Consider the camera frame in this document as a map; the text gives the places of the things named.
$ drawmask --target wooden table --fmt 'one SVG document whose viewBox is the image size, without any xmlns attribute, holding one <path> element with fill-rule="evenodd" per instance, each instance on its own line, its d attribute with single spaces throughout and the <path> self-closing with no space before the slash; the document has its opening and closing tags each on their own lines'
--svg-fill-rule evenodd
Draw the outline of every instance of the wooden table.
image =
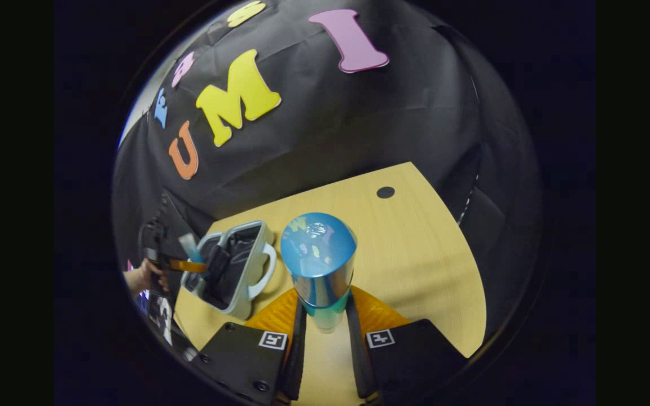
<svg viewBox="0 0 650 406">
<path fill-rule="evenodd" d="M 381 187 L 395 195 L 379 198 Z M 415 321 L 430 319 L 465 357 L 485 334 L 485 295 L 467 242 L 451 213 L 410 162 L 282 198 L 212 224 L 208 233 L 256 219 L 279 236 L 291 219 L 322 211 L 348 224 L 358 238 L 353 285 Z M 292 288 L 278 257 L 273 279 L 253 301 L 253 314 Z M 309 322 L 305 367 L 297 404 L 359 404 L 350 355 L 348 322 L 322 334 Z M 175 320 L 197 349 L 222 324 L 244 321 L 225 316 L 180 288 Z"/>
</svg>

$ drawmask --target mug handle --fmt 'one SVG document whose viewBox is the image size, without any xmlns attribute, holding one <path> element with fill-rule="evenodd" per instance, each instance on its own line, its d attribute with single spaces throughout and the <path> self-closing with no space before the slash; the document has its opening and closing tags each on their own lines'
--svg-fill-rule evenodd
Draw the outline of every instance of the mug handle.
<svg viewBox="0 0 650 406">
<path fill-rule="evenodd" d="M 263 254 L 267 254 L 270 257 L 270 265 L 267 268 L 267 272 L 265 272 L 265 276 L 262 277 L 260 282 L 255 283 L 255 285 L 248 286 L 247 287 L 247 296 L 250 300 L 255 298 L 255 296 L 260 295 L 262 290 L 265 288 L 265 285 L 270 281 L 270 278 L 273 277 L 273 273 L 275 270 L 275 264 L 278 262 L 278 254 L 275 252 L 275 249 L 273 246 L 265 242 L 262 247 L 262 252 Z"/>
</svg>

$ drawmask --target metallic cup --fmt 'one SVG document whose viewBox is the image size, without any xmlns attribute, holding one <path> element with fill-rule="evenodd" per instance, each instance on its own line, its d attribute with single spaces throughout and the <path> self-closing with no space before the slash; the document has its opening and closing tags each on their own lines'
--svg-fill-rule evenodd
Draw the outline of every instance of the metallic cup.
<svg viewBox="0 0 650 406">
<path fill-rule="evenodd" d="M 282 232 L 282 260 L 321 332 L 333 332 L 342 319 L 357 246 L 350 228 L 325 213 L 298 216 Z"/>
</svg>

